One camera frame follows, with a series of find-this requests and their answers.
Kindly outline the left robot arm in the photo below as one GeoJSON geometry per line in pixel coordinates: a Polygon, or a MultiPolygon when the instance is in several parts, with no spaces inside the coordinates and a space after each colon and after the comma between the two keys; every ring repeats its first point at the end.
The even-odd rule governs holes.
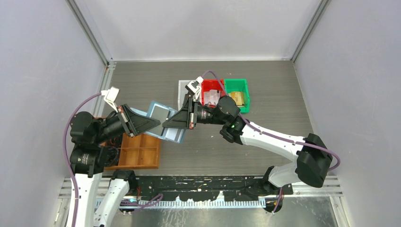
{"type": "Polygon", "coordinates": [[[95,118],[88,112],[72,115],[70,136],[74,147],[69,158],[72,186],[68,227],[106,227],[111,224],[124,196],[138,190],[138,182],[133,170],[116,170],[103,201],[95,208],[97,190],[110,151],[103,143],[124,134],[141,135],[160,124],[160,120],[137,114],[126,104],[117,107],[106,118],[95,118]]]}

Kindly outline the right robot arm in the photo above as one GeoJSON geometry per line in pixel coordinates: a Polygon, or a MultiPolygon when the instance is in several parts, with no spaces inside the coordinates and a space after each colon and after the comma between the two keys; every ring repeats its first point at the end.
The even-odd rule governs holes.
{"type": "Polygon", "coordinates": [[[291,136],[263,128],[245,119],[229,96],[209,107],[186,95],[183,107],[167,118],[163,127],[193,129],[198,123],[222,125],[219,133],[226,141],[262,148],[290,160],[286,165],[268,168],[260,180],[260,188],[267,194],[278,193],[283,186],[298,182],[321,188],[331,167],[333,155],[319,136],[291,136]]]}

